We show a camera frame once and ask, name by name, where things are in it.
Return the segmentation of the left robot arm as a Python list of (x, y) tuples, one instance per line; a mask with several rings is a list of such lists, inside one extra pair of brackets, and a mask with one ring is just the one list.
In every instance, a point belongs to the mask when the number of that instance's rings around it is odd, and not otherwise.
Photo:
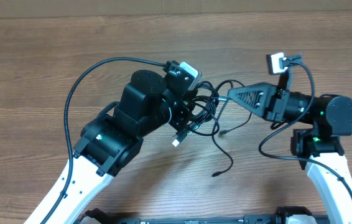
[(138, 70), (120, 101), (110, 103), (81, 131), (72, 158), (27, 223), (73, 223), (90, 201), (140, 152), (144, 136), (170, 124), (173, 145), (186, 137), (201, 73)]

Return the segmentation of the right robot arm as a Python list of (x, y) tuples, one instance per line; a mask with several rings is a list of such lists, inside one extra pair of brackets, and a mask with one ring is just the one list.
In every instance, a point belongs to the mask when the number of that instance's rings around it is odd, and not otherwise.
[(352, 178), (342, 136), (352, 135), (352, 99), (340, 95), (312, 97), (258, 83), (228, 91), (228, 98), (274, 124), (309, 124), (294, 129), (293, 159), (313, 182), (331, 223), (352, 223)]

